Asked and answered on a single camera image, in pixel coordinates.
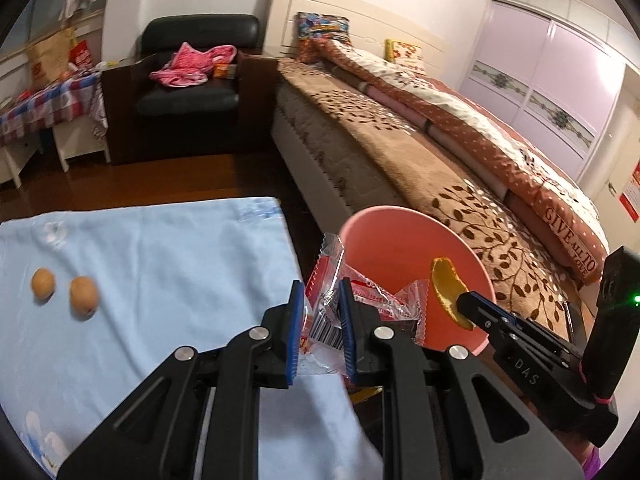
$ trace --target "silver screw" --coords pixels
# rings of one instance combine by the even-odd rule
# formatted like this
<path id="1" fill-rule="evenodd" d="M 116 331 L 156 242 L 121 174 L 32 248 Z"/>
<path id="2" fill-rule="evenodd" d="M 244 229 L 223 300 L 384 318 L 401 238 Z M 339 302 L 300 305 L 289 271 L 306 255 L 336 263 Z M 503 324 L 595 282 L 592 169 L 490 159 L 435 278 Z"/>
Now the silver screw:
<path id="1" fill-rule="evenodd" d="M 254 326 L 251 330 L 249 330 L 249 337 L 251 339 L 255 339 L 256 341 L 267 339 L 269 337 L 269 330 L 263 326 Z"/>
<path id="2" fill-rule="evenodd" d="M 451 348 L 449 348 L 449 355 L 454 359 L 463 361 L 464 359 L 469 357 L 469 350 L 460 345 L 453 345 Z"/>
<path id="3" fill-rule="evenodd" d="M 188 361 L 189 359 L 193 359 L 194 355 L 195 352 L 190 346 L 181 346 L 174 352 L 174 357 L 178 359 L 178 361 Z"/>
<path id="4" fill-rule="evenodd" d="M 394 331 L 388 326 L 379 326 L 373 331 L 373 335 L 378 339 L 391 339 L 394 336 Z"/>

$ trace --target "white headboard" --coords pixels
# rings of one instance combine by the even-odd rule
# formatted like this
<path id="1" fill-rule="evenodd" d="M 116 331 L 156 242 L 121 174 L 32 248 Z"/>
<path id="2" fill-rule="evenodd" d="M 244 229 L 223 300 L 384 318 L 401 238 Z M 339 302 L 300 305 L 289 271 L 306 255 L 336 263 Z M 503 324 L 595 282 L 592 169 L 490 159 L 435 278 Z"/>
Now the white headboard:
<path id="1" fill-rule="evenodd" d="M 376 56 L 384 57 L 386 39 L 420 45 L 428 75 L 437 78 L 443 69 L 446 44 L 440 38 L 402 16 L 362 0 L 271 0 L 264 37 L 265 54 L 277 57 L 296 55 L 298 12 L 348 18 L 353 46 Z"/>

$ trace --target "pink clothing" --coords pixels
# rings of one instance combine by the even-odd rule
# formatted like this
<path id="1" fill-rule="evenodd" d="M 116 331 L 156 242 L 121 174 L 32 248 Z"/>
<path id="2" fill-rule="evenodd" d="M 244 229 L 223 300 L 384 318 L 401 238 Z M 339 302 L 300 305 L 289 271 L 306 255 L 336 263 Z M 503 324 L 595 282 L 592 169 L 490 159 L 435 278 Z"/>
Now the pink clothing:
<path id="1" fill-rule="evenodd" d="M 233 45 L 215 46 L 201 52 L 183 43 L 171 61 L 162 70 L 150 73 L 149 79 L 175 88 L 200 85 L 207 81 L 207 74 L 215 64 L 231 63 L 237 53 Z"/>

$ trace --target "paper bag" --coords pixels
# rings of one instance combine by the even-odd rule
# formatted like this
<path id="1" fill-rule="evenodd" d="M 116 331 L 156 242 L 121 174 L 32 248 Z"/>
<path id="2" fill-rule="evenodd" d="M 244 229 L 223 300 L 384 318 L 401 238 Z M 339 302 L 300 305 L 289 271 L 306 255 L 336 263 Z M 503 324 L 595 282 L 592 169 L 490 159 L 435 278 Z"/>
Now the paper bag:
<path id="1" fill-rule="evenodd" d="M 30 46 L 27 57 L 31 66 L 31 88 L 41 90 L 68 70 L 69 51 L 76 46 L 76 32 L 66 28 Z"/>

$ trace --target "pink bucket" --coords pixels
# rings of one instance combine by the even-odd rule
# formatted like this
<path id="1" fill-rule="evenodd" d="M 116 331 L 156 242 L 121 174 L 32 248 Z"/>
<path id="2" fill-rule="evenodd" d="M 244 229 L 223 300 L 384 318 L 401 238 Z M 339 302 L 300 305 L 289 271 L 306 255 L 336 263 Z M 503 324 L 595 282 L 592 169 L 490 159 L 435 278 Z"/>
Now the pink bucket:
<path id="1" fill-rule="evenodd" d="M 471 248 L 443 224 L 397 206 L 376 206 L 355 214 L 342 226 L 344 261 L 391 293 L 414 280 L 431 281 L 434 258 L 449 258 L 469 290 L 495 303 L 494 288 Z M 461 344 L 478 355 L 489 343 L 478 327 L 459 327 L 440 305 L 430 283 L 424 346 L 445 350 Z"/>

